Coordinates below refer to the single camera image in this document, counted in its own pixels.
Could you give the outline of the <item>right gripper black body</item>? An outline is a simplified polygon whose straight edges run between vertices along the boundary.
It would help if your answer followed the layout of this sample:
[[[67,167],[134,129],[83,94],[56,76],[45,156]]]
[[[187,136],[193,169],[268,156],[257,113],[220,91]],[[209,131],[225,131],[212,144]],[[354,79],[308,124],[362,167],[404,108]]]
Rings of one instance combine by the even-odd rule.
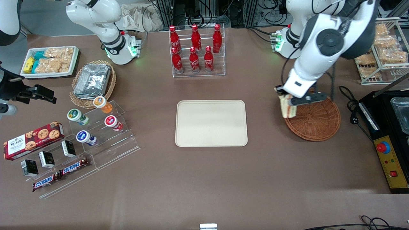
[[[18,101],[29,104],[31,99],[35,99],[33,93],[29,90],[29,86],[25,85],[22,80],[25,77],[12,73],[0,67],[1,79],[0,83],[0,98],[5,101]]]

